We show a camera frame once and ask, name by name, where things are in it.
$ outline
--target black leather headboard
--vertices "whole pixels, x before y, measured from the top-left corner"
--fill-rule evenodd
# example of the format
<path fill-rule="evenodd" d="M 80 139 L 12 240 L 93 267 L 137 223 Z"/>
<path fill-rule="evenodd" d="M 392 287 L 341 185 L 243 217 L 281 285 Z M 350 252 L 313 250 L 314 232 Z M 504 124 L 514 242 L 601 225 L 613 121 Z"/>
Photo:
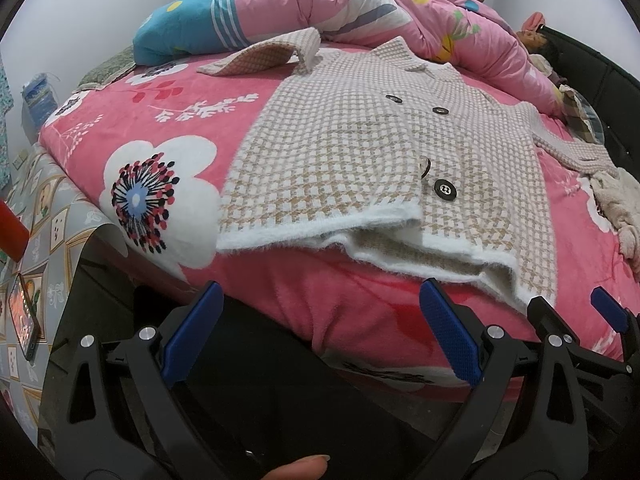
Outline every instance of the black leather headboard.
<path fill-rule="evenodd" d="M 640 180 L 640 82 L 591 47 L 543 27 L 560 50 L 556 72 L 591 103 L 616 166 Z"/>

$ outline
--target finger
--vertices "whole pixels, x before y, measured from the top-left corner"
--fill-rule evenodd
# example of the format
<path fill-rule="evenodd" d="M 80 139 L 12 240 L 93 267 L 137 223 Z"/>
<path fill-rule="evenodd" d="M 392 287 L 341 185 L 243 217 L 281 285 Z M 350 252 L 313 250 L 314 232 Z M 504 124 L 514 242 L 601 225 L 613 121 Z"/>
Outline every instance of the finger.
<path fill-rule="evenodd" d="M 319 480 L 326 473 L 327 455 L 308 456 L 271 471 L 262 480 Z"/>

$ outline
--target white stripe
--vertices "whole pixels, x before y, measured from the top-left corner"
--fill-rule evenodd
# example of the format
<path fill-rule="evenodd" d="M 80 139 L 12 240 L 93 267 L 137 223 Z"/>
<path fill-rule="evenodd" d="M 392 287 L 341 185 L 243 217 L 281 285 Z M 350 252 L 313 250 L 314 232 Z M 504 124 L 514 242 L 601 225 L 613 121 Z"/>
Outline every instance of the white stripe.
<path fill-rule="evenodd" d="M 231 0 L 226 0 L 226 2 L 227 2 L 227 9 L 230 9 L 231 8 Z M 225 27 L 226 33 L 229 35 L 229 39 L 231 40 L 231 43 L 233 43 L 235 48 L 240 48 L 240 45 L 238 44 L 239 42 L 236 41 L 236 38 L 234 38 L 234 35 L 231 33 L 229 28 L 226 26 L 226 22 L 225 22 L 225 19 L 224 19 L 222 13 L 220 13 L 220 21 L 222 22 L 222 25 Z"/>
<path fill-rule="evenodd" d="M 231 0 L 228 0 L 229 9 L 231 9 Z M 234 28 L 234 32 L 236 33 L 236 39 L 238 43 L 241 43 L 242 47 L 248 46 L 240 37 L 240 32 L 238 32 L 238 28 L 236 27 L 236 20 L 233 19 L 233 16 L 229 18 L 231 20 L 231 26 Z"/>
<path fill-rule="evenodd" d="M 216 7 L 216 0 L 213 0 L 212 3 L 211 3 L 211 21 L 213 22 L 213 28 L 216 29 L 216 34 L 220 38 L 220 41 L 222 41 L 222 44 L 225 46 L 225 48 L 227 50 L 231 50 L 229 48 L 228 44 L 226 44 L 225 38 L 224 38 L 224 36 L 222 36 L 222 32 L 220 31 L 220 28 L 218 27 L 218 22 L 216 21 L 216 13 L 214 12 L 214 8 L 215 7 Z"/>

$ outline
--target phone on table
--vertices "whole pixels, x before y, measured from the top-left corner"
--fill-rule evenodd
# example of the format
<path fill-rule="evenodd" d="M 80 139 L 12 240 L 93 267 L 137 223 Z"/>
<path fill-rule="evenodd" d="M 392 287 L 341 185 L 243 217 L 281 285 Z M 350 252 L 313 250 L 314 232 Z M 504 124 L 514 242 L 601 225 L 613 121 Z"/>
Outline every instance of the phone on table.
<path fill-rule="evenodd" d="M 19 273 L 15 277 L 14 286 L 9 295 L 9 310 L 24 358 L 31 361 L 36 351 L 40 325 L 33 311 L 31 298 L 24 286 L 24 278 Z"/>

